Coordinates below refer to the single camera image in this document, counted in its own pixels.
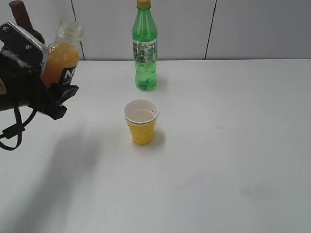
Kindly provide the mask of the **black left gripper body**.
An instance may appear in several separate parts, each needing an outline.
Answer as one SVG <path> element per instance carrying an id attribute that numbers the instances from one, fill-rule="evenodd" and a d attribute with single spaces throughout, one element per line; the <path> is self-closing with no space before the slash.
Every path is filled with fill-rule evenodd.
<path id="1" fill-rule="evenodd" d="M 22 50 L 15 54 L 8 48 L 0 52 L 0 110 L 29 106 L 41 112 L 52 111 L 52 96 L 41 80 L 46 51 Z"/>

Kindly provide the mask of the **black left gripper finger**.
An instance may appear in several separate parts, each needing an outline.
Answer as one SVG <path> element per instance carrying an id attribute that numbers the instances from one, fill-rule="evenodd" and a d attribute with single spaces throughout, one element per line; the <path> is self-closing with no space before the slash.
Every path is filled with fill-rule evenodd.
<path id="1" fill-rule="evenodd" d="M 63 103 L 75 96 L 78 89 L 76 85 L 53 83 L 48 90 L 43 91 L 36 109 L 53 120 L 61 119 L 67 111 Z"/>
<path id="2" fill-rule="evenodd" d="M 33 68 L 44 71 L 49 51 L 32 34 L 22 27 L 6 21 L 0 26 L 0 71 L 4 73 L 13 69 Z"/>

